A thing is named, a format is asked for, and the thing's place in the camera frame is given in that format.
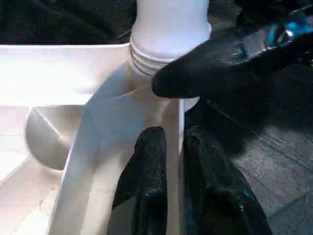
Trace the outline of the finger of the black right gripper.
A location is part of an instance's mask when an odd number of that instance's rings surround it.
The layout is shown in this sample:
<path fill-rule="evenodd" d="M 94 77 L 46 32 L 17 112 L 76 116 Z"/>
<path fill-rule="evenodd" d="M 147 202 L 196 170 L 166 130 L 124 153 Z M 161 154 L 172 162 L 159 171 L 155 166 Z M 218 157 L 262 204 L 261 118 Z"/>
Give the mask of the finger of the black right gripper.
<path fill-rule="evenodd" d="M 311 33 L 266 47 L 263 32 L 224 32 L 159 70 L 155 95 L 192 98 L 221 94 L 260 81 L 313 47 Z"/>

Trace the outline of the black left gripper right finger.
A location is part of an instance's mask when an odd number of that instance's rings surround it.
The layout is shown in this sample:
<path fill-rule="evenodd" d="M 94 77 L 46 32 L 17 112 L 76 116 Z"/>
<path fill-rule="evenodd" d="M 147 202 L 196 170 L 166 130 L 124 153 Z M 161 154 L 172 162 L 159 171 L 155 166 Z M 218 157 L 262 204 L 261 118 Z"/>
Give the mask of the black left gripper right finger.
<path fill-rule="evenodd" d="M 184 151 L 197 234 L 272 234 L 245 176 L 213 135 L 198 126 L 186 130 Z"/>

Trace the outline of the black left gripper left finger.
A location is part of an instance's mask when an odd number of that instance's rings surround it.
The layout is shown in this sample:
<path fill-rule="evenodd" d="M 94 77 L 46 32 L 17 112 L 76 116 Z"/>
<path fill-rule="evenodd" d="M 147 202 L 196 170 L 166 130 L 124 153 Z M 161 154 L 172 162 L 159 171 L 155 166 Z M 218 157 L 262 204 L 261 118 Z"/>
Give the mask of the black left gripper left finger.
<path fill-rule="evenodd" d="M 109 235 L 164 235 L 167 230 L 166 137 L 142 131 L 122 171 L 107 227 Z"/>

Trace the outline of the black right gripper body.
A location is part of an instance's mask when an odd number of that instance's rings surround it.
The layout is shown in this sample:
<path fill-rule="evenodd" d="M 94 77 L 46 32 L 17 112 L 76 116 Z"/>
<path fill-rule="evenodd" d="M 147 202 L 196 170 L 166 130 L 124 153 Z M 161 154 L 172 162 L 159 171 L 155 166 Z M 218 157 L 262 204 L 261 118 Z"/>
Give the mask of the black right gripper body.
<path fill-rule="evenodd" d="M 236 0 L 237 26 L 253 26 L 243 48 L 313 47 L 311 0 Z"/>

